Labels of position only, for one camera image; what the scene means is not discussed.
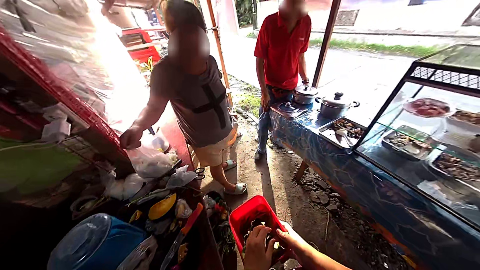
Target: gray t-shirt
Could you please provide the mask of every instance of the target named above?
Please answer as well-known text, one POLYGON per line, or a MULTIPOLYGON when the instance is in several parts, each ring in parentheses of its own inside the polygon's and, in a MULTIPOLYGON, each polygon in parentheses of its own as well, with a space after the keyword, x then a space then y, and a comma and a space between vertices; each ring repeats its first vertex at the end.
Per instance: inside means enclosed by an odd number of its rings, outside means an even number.
POLYGON ((170 101, 183 135, 195 147, 216 144, 232 130, 226 89, 211 55, 207 66, 201 75, 186 74, 166 56, 150 76, 151 94, 170 101))

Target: black cross design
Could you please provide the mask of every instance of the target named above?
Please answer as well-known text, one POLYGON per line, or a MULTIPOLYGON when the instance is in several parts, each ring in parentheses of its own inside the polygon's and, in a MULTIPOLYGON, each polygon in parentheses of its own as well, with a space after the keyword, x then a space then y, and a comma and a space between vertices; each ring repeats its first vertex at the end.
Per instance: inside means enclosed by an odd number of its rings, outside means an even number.
POLYGON ((218 116, 218 120, 220 121, 220 128, 224 129, 227 123, 225 122, 225 114, 223 113, 223 110, 220 104, 225 99, 225 96, 227 95, 227 90, 225 89, 225 91, 223 91, 219 97, 215 97, 215 94, 213 93, 209 84, 202 85, 202 89, 204 90, 209 103, 202 105, 198 108, 195 108, 192 111, 194 113, 202 113, 202 112, 206 112, 208 110, 213 109, 216 112, 216 115, 218 116))

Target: red metal frame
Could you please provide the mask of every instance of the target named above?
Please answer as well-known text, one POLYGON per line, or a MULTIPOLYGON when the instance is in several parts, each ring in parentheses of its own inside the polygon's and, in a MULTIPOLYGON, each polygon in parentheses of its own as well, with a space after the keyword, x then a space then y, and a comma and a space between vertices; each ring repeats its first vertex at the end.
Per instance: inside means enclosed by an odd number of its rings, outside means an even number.
POLYGON ((63 82, 40 59, 16 43, 2 26, 0 26, 0 53, 15 63, 47 93, 71 109, 91 128, 103 134, 116 146, 119 154, 127 156, 125 150, 120 147, 119 137, 114 130, 88 104, 81 101, 75 93, 63 85, 63 82))
MULTIPOLYGON (((150 38, 150 35, 147 33, 147 31, 161 31, 162 28, 165 28, 165 27, 159 27, 158 29, 152 28, 151 30, 146 30, 141 28, 126 29, 126 30, 122 30, 122 35, 141 34, 146 43, 151 43, 152 40, 150 38)), ((130 54, 132 59, 139 60, 141 63, 147 62, 149 57, 152 57, 153 63, 158 62, 161 59, 160 55, 158 54, 158 51, 155 49, 155 46, 153 45, 143 49, 129 51, 128 53, 130 54)))

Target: serving spoon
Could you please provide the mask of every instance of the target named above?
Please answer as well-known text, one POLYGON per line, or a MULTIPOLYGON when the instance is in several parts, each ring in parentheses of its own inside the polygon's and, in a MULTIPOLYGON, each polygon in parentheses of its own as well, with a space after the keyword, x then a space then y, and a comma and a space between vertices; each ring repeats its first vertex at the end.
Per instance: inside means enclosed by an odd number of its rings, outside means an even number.
POLYGON ((343 136, 345 140, 347 141, 348 146, 353 146, 353 143, 350 141, 350 139, 347 137, 348 131, 346 129, 337 129, 335 131, 336 134, 343 136))

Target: blue plastic container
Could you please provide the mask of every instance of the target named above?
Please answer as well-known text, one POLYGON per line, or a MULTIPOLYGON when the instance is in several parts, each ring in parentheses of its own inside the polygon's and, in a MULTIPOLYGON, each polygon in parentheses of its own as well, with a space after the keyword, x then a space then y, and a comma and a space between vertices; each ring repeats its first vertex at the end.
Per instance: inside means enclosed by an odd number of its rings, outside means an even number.
POLYGON ((139 228, 107 214, 77 224, 53 249, 48 270, 115 270, 146 238, 139 228))

